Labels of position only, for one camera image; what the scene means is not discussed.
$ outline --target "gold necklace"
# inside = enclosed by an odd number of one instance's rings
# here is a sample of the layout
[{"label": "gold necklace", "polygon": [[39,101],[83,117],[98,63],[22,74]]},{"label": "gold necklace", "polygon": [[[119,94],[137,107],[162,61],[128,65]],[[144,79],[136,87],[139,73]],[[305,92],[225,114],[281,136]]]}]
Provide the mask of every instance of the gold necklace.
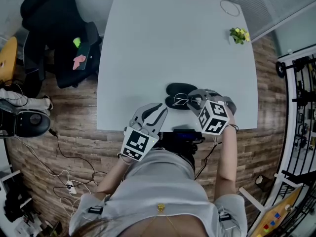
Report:
[{"label": "gold necklace", "polygon": [[164,205],[163,203],[157,204],[157,211],[158,211],[158,214],[151,220],[151,222],[148,224],[148,226],[143,230],[143,232],[140,234],[140,237],[143,236],[144,232],[149,228],[149,226],[151,225],[151,223],[158,217],[159,214],[163,214],[164,216],[166,216],[167,220],[170,222],[170,224],[171,224],[172,227],[174,228],[174,230],[175,230],[177,236],[181,237],[181,235],[179,234],[178,230],[176,229],[176,227],[174,226],[174,224],[171,222],[171,220],[169,219],[169,217],[163,213],[164,209],[165,209],[165,205]]}]

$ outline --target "white t-shirt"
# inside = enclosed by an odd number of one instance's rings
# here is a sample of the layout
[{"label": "white t-shirt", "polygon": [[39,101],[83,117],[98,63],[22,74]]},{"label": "white t-shirt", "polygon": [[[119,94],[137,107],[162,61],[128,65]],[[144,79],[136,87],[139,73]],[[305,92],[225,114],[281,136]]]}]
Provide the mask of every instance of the white t-shirt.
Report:
[{"label": "white t-shirt", "polygon": [[[90,221],[107,218],[104,236],[116,237],[131,225],[157,216],[159,203],[165,205],[162,216],[186,214],[199,218],[210,237],[247,234],[244,199],[231,194],[210,203],[203,187],[194,181],[192,167],[166,150],[150,151],[141,162],[132,165],[109,200],[82,195],[70,221],[69,234]],[[101,214],[88,212],[95,206],[101,206]]]}]

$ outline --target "black and white marker cube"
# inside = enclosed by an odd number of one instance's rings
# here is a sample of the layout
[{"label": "black and white marker cube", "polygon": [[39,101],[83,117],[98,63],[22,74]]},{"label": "black and white marker cube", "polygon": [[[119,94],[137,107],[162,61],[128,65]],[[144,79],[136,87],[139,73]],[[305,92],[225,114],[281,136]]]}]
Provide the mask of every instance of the black and white marker cube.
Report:
[{"label": "black and white marker cube", "polygon": [[198,120],[202,133],[220,135],[229,122],[224,102],[206,101]]},{"label": "black and white marker cube", "polygon": [[128,126],[124,132],[124,141],[120,153],[141,161],[157,141],[158,139]]}]

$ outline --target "chair armrest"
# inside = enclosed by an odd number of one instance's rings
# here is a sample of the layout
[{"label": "chair armrest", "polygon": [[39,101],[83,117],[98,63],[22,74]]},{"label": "chair armrest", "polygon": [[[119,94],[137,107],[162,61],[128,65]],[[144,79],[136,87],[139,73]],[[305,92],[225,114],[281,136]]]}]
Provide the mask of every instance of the chair armrest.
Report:
[{"label": "chair armrest", "polygon": [[99,36],[98,29],[95,26],[94,22],[86,23],[85,32],[87,34],[87,40],[90,45],[101,43],[101,38]]},{"label": "chair armrest", "polygon": [[23,47],[23,63],[25,73],[38,71],[39,79],[45,79],[43,66],[45,43],[34,33],[29,32]]}]

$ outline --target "wooden floor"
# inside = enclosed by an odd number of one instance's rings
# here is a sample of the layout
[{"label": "wooden floor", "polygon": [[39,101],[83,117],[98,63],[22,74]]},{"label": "wooden floor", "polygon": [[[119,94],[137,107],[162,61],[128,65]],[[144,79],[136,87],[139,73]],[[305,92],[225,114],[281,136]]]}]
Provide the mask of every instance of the wooden floor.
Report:
[{"label": "wooden floor", "polygon": [[[259,174],[273,176],[279,162],[284,139],[286,120],[286,86],[275,71],[276,55],[270,37],[265,37],[253,44],[258,82],[258,128],[242,130],[237,135],[238,169],[237,188],[244,187],[259,200],[264,200],[262,193],[254,184]],[[92,76],[82,82],[78,88],[59,89],[53,75],[47,73],[39,96],[49,95],[54,103],[51,112],[51,127],[58,132],[60,147],[67,156],[79,156],[92,163],[95,171],[107,172],[117,161],[123,141],[122,132],[98,131],[96,129],[97,77]],[[35,150],[40,159],[55,173],[63,169],[70,172],[71,179],[88,182],[92,169],[87,162],[61,156],[57,140],[50,133],[34,139],[24,139]],[[42,218],[55,223],[60,220],[67,227],[70,217],[60,204],[60,198],[53,193],[53,187],[63,187],[57,177],[50,176],[30,151],[17,139],[7,139],[9,156],[14,169],[24,173],[25,184],[33,191],[35,206],[42,213]],[[202,159],[213,147],[213,138],[208,136],[195,155],[197,171]],[[220,146],[213,153],[207,168],[200,175],[198,182],[205,188],[210,200],[214,194],[214,181]],[[104,174],[96,174],[100,182]],[[67,181],[67,173],[61,175]],[[88,187],[96,189],[93,183]],[[78,189],[87,192],[84,187]],[[76,199],[68,195],[66,189],[55,189],[57,195],[67,197],[72,202]],[[63,199],[68,213],[72,212],[70,204]],[[246,201],[248,222],[251,223],[258,211]]]}]

